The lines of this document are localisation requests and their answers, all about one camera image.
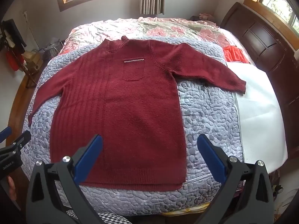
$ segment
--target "black and white gingham cloth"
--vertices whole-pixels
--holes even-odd
[[[69,216],[78,219],[77,216],[76,216],[76,214],[75,214],[75,212],[73,210],[68,210],[66,213]],[[126,218],[124,218],[122,216],[118,216],[118,215],[112,214],[112,213],[105,212],[105,213],[100,213],[98,215],[107,224],[132,224]]]

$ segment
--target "headboard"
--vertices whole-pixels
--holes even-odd
[[[267,73],[283,116],[289,158],[299,156],[299,65],[293,49],[267,22],[240,3],[231,7],[220,27],[236,36],[257,68]]]

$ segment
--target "maroon knit sweater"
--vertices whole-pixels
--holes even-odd
[[[192,49],[156,40],[104,40],[46,81],[32,116],[62,95],[50,130],[52,162],[72,156],[94,134],[104,149],[84,183],[89,186],[170,191],[186,177],[186,143],[174,77],[203,79],[245,93],[245,81],[222,63]]]

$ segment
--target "gray quilted blanket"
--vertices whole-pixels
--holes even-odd
[[[220,46],[184,38],[143,37],[171,44],[188,43],[194,49],[225,64]],[[23,130],[30,130],[31,141],[22,150],[23,171],[30,178],[37,160],[50,162],[49,133],[54,111],[60,96],[45,102],[28,127],[28,114],[32,112],[36,91],[52,75],[71,63],[82,54],[98,45],[88,45],[51,60],[43,71],[30,102]],[[186,135],[187,175],[182,188],[168,192],[146,192],[120,189],[105,189],[80,186],[84,195],[98,212],[113,212],[119,215],[142,215],[185,209],[209,202],[218,191],[220,184],[213,179],[207,165],[200,155],[196,140],[205,133],[210,140],[220,146],[228,156],[234,155],[243,160],[242,145],[237,119],[237,110],[232,93],[199,81],[178,80],[178,94]],[[59,182],[56,183],[64,205],[67,198]]]

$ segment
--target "blue gripper pad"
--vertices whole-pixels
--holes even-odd
[[[197,138],[197,148],[204,158],[204,161],[206,162],[209,170],[213,174],[214,179],[217,182],[224,184],[226,181],[226,167],[213,149],[215,147],[216,146],[213,146],[213,144],[205,136],[205,134],[201,134]]]
[[[0,143],[4,141],[7,137],[11,135],[11,127],[6,127],[3,131],[0,132]]]
[[[74,166],[74,182],[76,184],[85,181],[102,149],[103,139],[101,136],[97,135]]]

